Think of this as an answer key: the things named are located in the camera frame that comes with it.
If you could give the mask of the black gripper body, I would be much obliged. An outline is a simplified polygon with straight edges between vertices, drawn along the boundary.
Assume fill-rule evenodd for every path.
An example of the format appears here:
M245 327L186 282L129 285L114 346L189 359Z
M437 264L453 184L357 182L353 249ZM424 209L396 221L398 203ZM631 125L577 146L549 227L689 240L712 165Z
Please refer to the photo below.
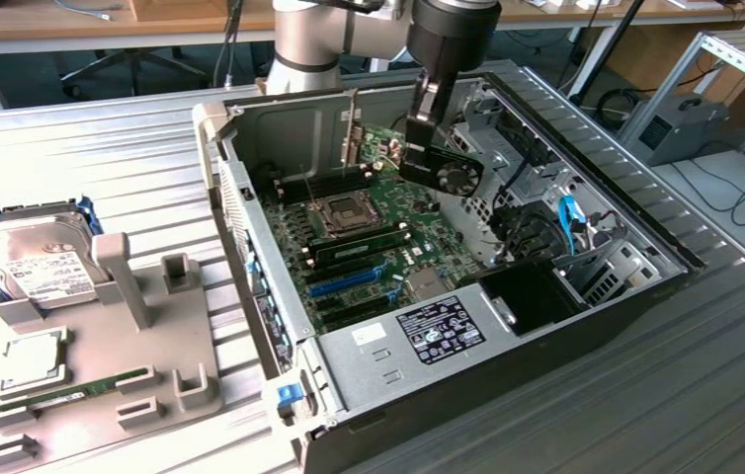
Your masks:
M484 60L497 25L496 1L412 3L408 53L430 79L450 79Z

